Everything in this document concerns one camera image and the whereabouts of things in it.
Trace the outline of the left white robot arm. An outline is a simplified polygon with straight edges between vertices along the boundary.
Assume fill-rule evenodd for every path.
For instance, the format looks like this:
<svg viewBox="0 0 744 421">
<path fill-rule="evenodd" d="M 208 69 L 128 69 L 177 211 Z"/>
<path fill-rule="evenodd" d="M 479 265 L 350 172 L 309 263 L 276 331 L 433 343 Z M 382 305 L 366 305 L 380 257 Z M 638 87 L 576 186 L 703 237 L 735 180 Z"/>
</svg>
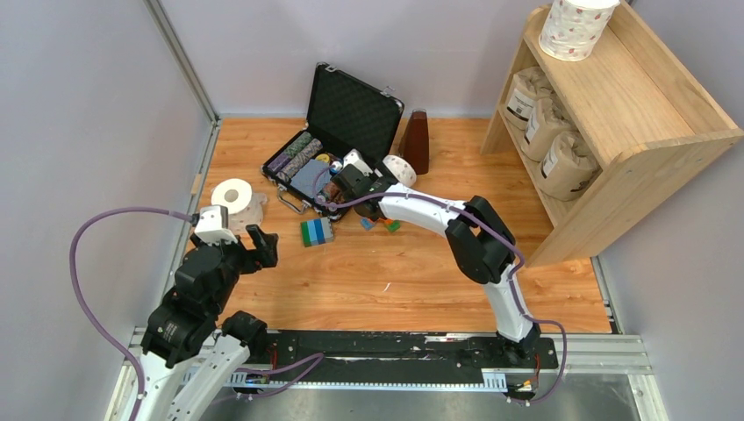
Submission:
<svg viewBox="0 0 744 421">
<path fill-rule="evenodd" d="M 209 244 L 191 235 L 193 249 L 147 320 L 135 419 L 198 420 L 236 368 L 267 355 L 264 321 L 239 310 L 218 322 L 239 278 L 278 262 L 277 234 L 258 225 L 248 225 L 247 234 L 251 249 L 240 239 Z"/>
</svg>

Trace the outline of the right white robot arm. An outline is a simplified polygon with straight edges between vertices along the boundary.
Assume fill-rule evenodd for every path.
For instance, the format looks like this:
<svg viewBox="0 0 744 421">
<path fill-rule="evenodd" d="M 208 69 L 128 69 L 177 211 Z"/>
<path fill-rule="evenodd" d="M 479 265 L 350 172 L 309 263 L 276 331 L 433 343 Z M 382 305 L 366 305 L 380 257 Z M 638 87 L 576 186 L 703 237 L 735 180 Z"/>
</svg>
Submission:
<svg viewBox="0 0 744 421">
<path fill-rule="evenodd" d="M 483 286 L 502 339 L 501 354 L 513 366 L 523 366 L 536 354 L 541 330 L 526 303 L 516 272 L 524 255 L 488 200 L 447 200 L 411 189 L 392 175 L 365 175 L 353 165 L 331 179 L 343 202 L 370 219 L 393 219 L 434 232 L 447 240 L 456 266 Z"/>
</svg>

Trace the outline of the white toilet paper roll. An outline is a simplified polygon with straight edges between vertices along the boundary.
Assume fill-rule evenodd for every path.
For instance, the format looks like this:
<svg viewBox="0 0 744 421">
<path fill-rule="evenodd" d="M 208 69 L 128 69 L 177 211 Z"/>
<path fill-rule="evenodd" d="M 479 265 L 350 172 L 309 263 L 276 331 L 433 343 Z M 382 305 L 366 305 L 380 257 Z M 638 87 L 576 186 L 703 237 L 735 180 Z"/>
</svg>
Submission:
<svg viewBox="0 0 744 421">
<path fill-rule="evenodd" d="M 227 208 L 228 228 L 236 234 L 247 233 L 248 225 L 262 224 L 267 202 L 266 194 L 239 178 L 224 180 L 211 192 L 211 204 Z"/>
</svg>

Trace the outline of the brown roll front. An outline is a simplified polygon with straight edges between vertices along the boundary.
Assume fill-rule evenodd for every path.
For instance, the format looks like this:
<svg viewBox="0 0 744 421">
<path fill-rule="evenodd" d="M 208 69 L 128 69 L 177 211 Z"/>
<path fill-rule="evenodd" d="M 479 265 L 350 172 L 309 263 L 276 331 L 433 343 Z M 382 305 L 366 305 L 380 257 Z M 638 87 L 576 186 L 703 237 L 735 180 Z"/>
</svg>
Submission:
<svg viewBox="0 0 744 421">
<path fill-rule="evenodd" d="M 541 98 L 527 121 L 520 149 L 531 161 L 541 161 L 558 134 L 574 129 L 574 123 L 556 95 Z"/>
</svg>

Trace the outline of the patterned paper roll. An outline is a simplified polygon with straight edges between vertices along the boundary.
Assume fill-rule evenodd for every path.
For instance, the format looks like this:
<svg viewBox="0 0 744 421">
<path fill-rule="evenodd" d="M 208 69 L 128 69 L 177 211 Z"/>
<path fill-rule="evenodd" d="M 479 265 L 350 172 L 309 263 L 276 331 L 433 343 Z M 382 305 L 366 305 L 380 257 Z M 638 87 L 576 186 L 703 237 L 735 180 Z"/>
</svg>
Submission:
<svg viewBox="0 0 744 421">
<path fill-rule="evenodd" d="M 586 59 L 619 4 L 619 0 L 554 0 L 540 32 L 541 50 L 560 61 Z"/>
<path fill-rule="evenodd" d="M 411 188 L 417 181 L 412 165 L 400 156 L 389 154 L 383 158 L 383 165 L 404 186 Z"/>
</svg>

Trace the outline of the brown roll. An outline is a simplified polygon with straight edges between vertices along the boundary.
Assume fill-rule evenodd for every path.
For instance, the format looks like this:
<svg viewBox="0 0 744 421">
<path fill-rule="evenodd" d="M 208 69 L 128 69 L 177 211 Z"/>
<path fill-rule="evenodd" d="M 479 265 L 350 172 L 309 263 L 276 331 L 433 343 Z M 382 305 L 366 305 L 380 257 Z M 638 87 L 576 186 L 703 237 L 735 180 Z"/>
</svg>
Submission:
<svg viewBox="0 0 744 421">
<path fill-rule="evenodd" d="M 537 101 L 554 93 L 546 74 L 538 67 L 519 70 L 511 77 L 505 102 L 505 117 L 524 130 Z"/>
<path fill-rule="evenodd" d="M 574 129 L 574 123 L 556 95 L 541 98 L 527 121 L 520 149 L 531 161 L 541 161 L 558 134 Z"/>
<path fill-rule="evenodd" d="M 594 154 L 579 132 L 561 132 L 538 170 L 537 187 L 563 202 L 576 200 L 601 172 Z"/>
</svg>

